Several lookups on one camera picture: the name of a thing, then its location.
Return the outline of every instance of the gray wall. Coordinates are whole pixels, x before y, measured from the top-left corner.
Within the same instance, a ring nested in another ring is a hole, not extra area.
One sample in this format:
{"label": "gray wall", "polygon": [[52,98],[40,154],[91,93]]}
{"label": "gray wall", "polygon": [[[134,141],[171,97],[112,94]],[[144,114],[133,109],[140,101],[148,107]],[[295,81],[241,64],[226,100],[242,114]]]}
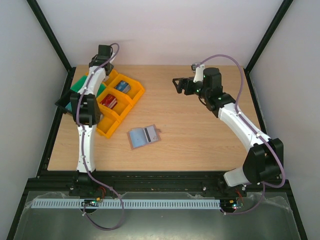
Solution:
{"label": "gray wall", "polygon": [[38,2],[73,66],[114,41],[121,44],[117,64],[190,65],[227,54],[246,65],[282,0]]}
{"label": "gray wall", "polygon": [[296,0],[251,73],[309,239],[320,235],[320,1]]}
{"label": "gray wall", "polygon": [[66,75],[27,1],[1,1],[0,239],[36,176]]}

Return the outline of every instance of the white ventilation grate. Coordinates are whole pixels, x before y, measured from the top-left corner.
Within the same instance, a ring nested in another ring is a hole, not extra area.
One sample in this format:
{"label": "white ventilation grate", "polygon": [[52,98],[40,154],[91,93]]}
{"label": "white ventilation grate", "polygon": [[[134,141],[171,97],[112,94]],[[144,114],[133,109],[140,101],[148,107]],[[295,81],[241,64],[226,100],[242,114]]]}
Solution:
{"label": "white ventilation grate", "polygon": [[[220,209],[220,200],[191,199],[191,200],[144,200],[124,199],[125,209]],[[35,199],[33,209],[78,209],[84,205],[84,199]],[[104,199],[102,203],[88,206],[88,209],[121,209],[118,199]]]}

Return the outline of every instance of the wooden table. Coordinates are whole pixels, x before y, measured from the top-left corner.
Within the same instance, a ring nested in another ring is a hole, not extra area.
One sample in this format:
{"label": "wooden table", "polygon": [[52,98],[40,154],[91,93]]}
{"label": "wooden table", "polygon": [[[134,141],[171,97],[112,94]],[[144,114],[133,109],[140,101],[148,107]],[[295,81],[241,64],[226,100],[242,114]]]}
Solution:
{"label": "wooden table", "polygon": [[[97,171],[227,171],[243,164],[246,151],[236,135],[209,112],[196,95],[178,94],[173,78],[191,77],[190,66],[115,66],[119,73],[138,80],[145,93],[110,139],[96,133]],[[218,66],[223,90],[237,97],[240,74],[236,66]],[[88,66],[76,68],[73,83]],[[259,126],[247,82],[239,106]],[[131,150],[127,132],[153,125],[161,141]],[[71,115],[64,114],[48,165],[49,171],[75,171],[78,132]]]}

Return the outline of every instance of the purple cable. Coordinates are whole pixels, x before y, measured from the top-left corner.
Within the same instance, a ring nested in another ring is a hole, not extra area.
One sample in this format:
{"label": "purple cable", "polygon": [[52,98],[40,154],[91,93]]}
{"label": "purple cable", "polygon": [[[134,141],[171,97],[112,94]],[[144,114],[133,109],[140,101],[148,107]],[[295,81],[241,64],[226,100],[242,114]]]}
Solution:
{"label": "purple cable", "polygon": [[[258,132],[248,123],[248,121],[241,115],[241,112],[239,112],[239,109],[238,109],[238,105],[239,105],[239,99],[240,99],[240,96],[241,96],[241,93],[242,93],[242,90],[244,88],[244,84],[245,84],[245,76],[244,76],[244,73],[242,71],[242,68],[241,66],[239,65],[239,63],[231,56],[228,56],[228,55],[224,55],[224,54],[216,54],[216,55],[213,55],[213,56],[210,56],[208,58],[206,58],[205,60],[203,60],[202,62],[198,63],[196,65],[196,67],[199,67],[200,65],[204,64],[206,61],[210,60],[210,59],[213,59],[213,58],[216,58],[216,57],[223,57],[223,58],[227,58],[227,59],[230,59],[232,60],[235,65],[237,66],[237,68],[239,69],[239,72],[240,72],[240,75],[241,75],[241,84],[240,84],[240,89],[239,89],[239,93],[238,95],[236,96],[236,100],[235,100],[235,104],[234,104],[234,108],[235,108],[235,112],[238,114],[239,118],[248,126],[248,128],[251,129],[251,131],[254,132],[254,134],[258,134]],[[234,212],[234,213],[226,213],[222,210],[223,213],[225,213],[226,215],[240,215],[240,214],[245,214],[245,213],[248,213],[250,212],[251,210],[255,209],[259,204],[260,202],[262,201],[263,197],[264,197],[264,194],[265,194],[265,189],[266,189],[266,186],[269,186],[269,187],[272,187],[272,188],[281,188],[285,182],[286,182],[286,174],[285,174],[285,170],[280,162],[280,159],[278,158],[276,152],[272,149],[272,147],[270,146],[270,144],[262,137],[260,136],[259,134],[257,135],[259,137],[259,139],[266,145],[266,147],[269,149],[269,151],[271,152],[271,154],[273,155],[276,163],[278,164],[279,168],[280,168],[280,171],[281,171],[281,174],[282,174],[282,180],[281,180],[281,183],[279,185],[274,185],[274,184],[271,184],[271,183],[268,183],[268,182],[265,182],[265,181],[262,181],[262,187],[263,187],[263,190],[262,190],[262,195],[261,195],[261,199],[258,201],[258,203],[250,208],[249,210],[246,210],[246,211],[242,211],[242,212]]]}
{"label": "purple cable", "polygon": [[[116,45],[116,46],[117,46],[117,50],[116,50],[115,54],[114,54],[112,57],[110,57],[106,62],[104,62],[103,64],[101,64],[100,66],[98,66],[98,67],[91,73],[91,75],[90,75],[90,77],[89,77],[89,79],[88,79],[88,81],[87,81],[87,83],[86,83],[86,85],[85,85],[86,88],[89,86],[89,83],[90,83],[93,75],[94,75],[100,68],[103,68],[105,65],[107,65],[107,64],[108,64],[112,59],[114,59],[114,58],[116,57],[116,55],[118,54],[119,49],[120,49],[119,44],[118,44],[118,43],[112,43],[110,46],[113,46],[113,45]],[[79,120],[80,106],[81,106],[82,99],[83,99],[83,97],[84,97],[84,95],[85,95],[85,93],[86,93],[86,91],[87,91],[86,88],[84,89],[84,91],[82,92],[82,94],[81,94],[81,96],[80,96],[80,98],[79,98],[79,102],[78,102],[78,105],[77,105],[77,108],[76,108],[76,115],[75,115],[75,121],[76,121],[76,123],[77,123],[79,126],[81,126],[81,127],[82,127],[82,130],[83,130],[82,138],[81,138],[81,154],[82,154],[82,156],[84,156],[83,159],[82,159],[82,160],[83,160],[83,164],[84,164],[84,167],[85,167],[85,170],[86,170],[88,176],[89,176],[93,181],[95,181],[97,184],[100,184],[100,185],[106,187],[107,189],[109,189],[110,191],[112,191],[112,192],[119,198],[120,203],[121,203],[121,208],[122,208],[122,214],[121,214],[121,218],[120,218],[119,222],[118,222],[115,226],[113,226],[113,227],[102,227],[102,226],[96,224],[96,223],[88,216],[88,214],[86,214],[86,205],[84,205],[84,207],[83,207],[83,214],[84,214],[84,215],[86,216],[86,218],[90,221],[90,223],[91,223],[93,226],[95,226],[97,229],[104,230],[104,231],[110,231],[110,230],[114,230],[114,229],[119,228],[119,227],[122,225],[122,223],[124,222],[124,219],[125,219],[125,205],[124,205],[124,202],[123,202],[123,200],[122,200],[122,198],[121,198],[121,196],[120,196],[119,193],[117,193],[112,187],[110,187],[110,186],[108,186],[108,185],[106,185],[106,184],[104,184],[104,183],[96,180],[96,179],[91,175],[91,173],[90,173],[90,171],[89,171],[89,169],[88,169],[88,166],[87,166],[87,163],[86,163],[86,157],[85,157],[85,146],[84,146],[84,142],[85,142],[85,127],[84,127],[83,124],[80,123],[80,120]]]}

